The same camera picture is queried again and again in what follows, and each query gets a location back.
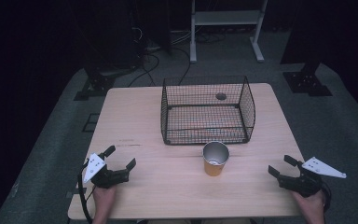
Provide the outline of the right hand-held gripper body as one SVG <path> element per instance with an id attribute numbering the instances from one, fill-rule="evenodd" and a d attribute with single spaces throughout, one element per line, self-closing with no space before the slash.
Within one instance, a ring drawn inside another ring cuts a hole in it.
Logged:
<path id="1" fill-rule="evenodd" d="M 281 175 L 278 181 L 279 187 L 298 192 L 303 197 L 309 197 L 318 192 L 323 185 L 322 176 L 346 178 L 347 175 L 336 168 L 320 161 L 316 157 L 302 162 L 296 166 L 299 170 L 298 177 Z"/>

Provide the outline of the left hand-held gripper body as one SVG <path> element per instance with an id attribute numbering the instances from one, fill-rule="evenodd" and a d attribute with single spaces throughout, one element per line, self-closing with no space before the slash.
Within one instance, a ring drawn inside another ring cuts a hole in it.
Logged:
<path id="1" fill-rule="evenodd" d="M 107 168 L 104 154 L 92 153 L 86 164 L 84 183 L 91 182 L 98 188 L 109 189 L 114 185 L 128 182 L 130 177 L 130 166 L 125 169 L 112 171 Z"/>

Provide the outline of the person's left hand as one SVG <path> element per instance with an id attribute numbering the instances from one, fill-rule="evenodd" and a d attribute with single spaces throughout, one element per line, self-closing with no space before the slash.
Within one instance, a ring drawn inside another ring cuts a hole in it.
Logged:
<path id="1" fill-rule="evenodd" d="M 108 219 L 115 202 L 117 187 L 112 186 L 109 189 L 96 187 L 93 191 L 95 203 L 95 215 L 97 219 Z"/>

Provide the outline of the person's right hand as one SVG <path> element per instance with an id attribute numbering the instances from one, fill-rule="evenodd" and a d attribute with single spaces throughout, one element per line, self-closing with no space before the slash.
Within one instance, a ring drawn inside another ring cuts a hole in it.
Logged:
<path id="1" fill-rule="evenodd" d="M 291 192 L 307 224 L 325 224 L 324 194 L 321 190 L 304 198 L 298 192 Z"/>

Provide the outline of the black tape square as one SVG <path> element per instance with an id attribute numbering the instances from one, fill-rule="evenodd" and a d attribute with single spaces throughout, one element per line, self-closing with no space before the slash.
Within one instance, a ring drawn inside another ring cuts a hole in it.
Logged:
<path id="1" fill-rule="evenodd" d="M 100 114 L 90 113 L 85 124 L 83 125 L 83 133 L 93 133 L 96 129 Z"/>

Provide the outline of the orange metal cup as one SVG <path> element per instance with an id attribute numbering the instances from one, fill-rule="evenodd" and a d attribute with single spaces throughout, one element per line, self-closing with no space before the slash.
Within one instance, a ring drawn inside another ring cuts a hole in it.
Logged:
<path id="1" fill-rule="evenodd" d="M 209 176 L 218 176 L 229 159 L 228 147 L 218 141 L 207 143 L 202 149 L 204 171 Z"/>

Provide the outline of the black stand base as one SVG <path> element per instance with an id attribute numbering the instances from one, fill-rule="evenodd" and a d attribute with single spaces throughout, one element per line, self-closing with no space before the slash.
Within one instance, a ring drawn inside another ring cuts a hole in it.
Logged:
<path id="1" fill-rule="evenodd" d="M 300 71 L 284 72 L 283 76 L 293 93 L 309 96 L 331 96 L 331 91 L 315 75 L 319 63 L 305 63 Z"/>
<path id="2" fill-rule="evenodd" d="M 90 97 L 105 96 L 114 87 L 116 79 L 126 76 L 137 69 L 136 66 L 85 67 L 87 80 L 83 88 L 76 93 L 75 101 L 87 101 Z"/>

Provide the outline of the white metal stand frame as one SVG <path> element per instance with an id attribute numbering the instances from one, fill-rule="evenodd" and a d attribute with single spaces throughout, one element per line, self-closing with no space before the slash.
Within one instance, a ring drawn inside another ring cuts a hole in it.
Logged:
<path id="1" fill-rule="evenodd" d="M 258 38 L 265 18 L 269 0 L 262 0 L 260 9 L 239 10 L 239 11 L 197 11 L 196 0 L 192 0 L 191 23 L 190 23 L 190 46 L 189 61 L 197 61 L 196 28 L 200 26 L 220 26 L 220 25 L 254 25 L 255 33 L 250 37 L 250 42 L 259 63 L 265 58 L 258 45 Z"/>

